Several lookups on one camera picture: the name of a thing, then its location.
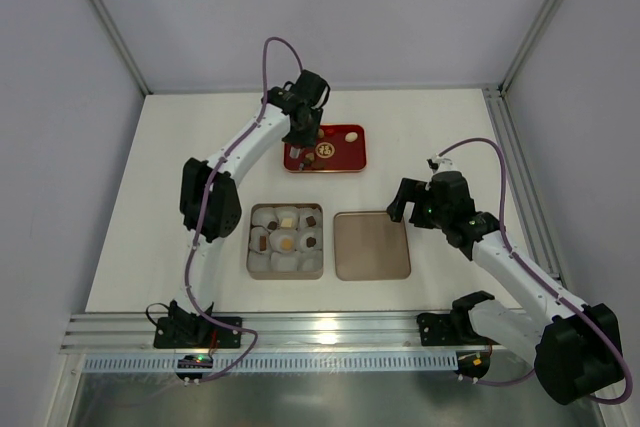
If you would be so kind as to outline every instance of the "table surface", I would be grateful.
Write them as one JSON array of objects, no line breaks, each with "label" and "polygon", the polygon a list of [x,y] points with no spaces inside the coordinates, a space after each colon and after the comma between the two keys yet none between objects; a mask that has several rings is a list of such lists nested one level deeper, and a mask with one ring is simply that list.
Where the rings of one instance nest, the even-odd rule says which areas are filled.
[{"label": "table surface", "polygon": [[[178,292],[190,234],[178,210],[182,167],[222,147],[253,115],[259,93],[148,96],[87,304],[88,312],[141,312]],[[333,217],[384,210],[402,177],[428,180],[426,159],[468,137],[495,139],[480,89],[336,91],[323,123],[365,129],[367,166],[359,173],[292,174],[277,144],[239,187],[244,212],[216,266],[215,310],[228,312],[448,309],[477,290],[517,303],[484,270],[450,247],[441,232],[407,225],[411,275],[404,280],[345,282],[336,277]],[[476,208],[497,215],[500,170],[486,145],[452,152]],[[257,203],[317,203],[324,211],[324,274],[319,280],[254,280],[246,270],[249,219]],[[506,223],[524,236],[511,193]]]}]

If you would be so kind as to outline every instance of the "empty tray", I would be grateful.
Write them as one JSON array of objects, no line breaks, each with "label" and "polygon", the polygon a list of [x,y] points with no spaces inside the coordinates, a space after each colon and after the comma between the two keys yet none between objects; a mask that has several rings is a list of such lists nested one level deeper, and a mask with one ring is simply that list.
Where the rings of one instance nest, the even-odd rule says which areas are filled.
[{"label": "empty tray", "polygon": [[398,280],[411,273],[407,232],[386,212],[342,212],[333,219],[340,280]]}]

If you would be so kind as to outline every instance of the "black cable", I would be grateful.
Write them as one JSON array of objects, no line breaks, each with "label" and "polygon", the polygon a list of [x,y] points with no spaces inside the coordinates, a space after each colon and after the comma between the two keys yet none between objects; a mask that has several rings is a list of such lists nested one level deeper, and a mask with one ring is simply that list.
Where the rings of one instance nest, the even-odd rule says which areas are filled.
[{"label": "black cable", "polygon": [[149,322],[151,322],[153,325],[155,325],[156,327],[158,327],[158,323],[157,323],[155,320],[153,320],[153,319],[151,318],[151,314],[149,313],[149,309],[150,309],[151,307],[153,307],[154,305],[161,305],[161,306],[163,306],[165,309],[167,309],[167,312],[169,312],[169,306],[168,306],[167,304],[163,304],[162,302],[154,302],[153,304],[149,304],[149,305],[147,306],[147,308],[146,308],[146,309],[144,309],[144,315],[146,315],[146,316],[147,316],[147,319],[149,319]]}]

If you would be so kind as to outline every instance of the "metal grate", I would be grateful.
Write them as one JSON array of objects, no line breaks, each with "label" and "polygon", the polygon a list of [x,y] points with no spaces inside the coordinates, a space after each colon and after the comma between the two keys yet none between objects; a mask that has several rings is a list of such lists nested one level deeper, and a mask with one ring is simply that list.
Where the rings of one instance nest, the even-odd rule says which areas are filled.
[{"label": "metal grate", "polygon": [[[237,358],[236,353],[217,352],[209,368],[203,372],[217,372]],[[193,372],[178,368],[184,354],[90,354],[83,373],[170,373]],[[304,352],[255,353],[245,358],[233,372],[248,373],[312,373],[312,372],[403,372],[456,370],[455,352]]]}]

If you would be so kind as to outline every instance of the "yellow sticker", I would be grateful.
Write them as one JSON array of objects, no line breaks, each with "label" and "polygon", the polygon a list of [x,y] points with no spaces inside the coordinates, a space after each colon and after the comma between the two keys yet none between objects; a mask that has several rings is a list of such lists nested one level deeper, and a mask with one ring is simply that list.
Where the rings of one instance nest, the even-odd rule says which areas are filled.
[{"label": "yellow sticker", "polygon": [[335,153],[336,148],[329,142],[322,142],[316,147],[316,154],[318,154],[318,157],[322,157],[323,159],[333,157],[333,154]]}]

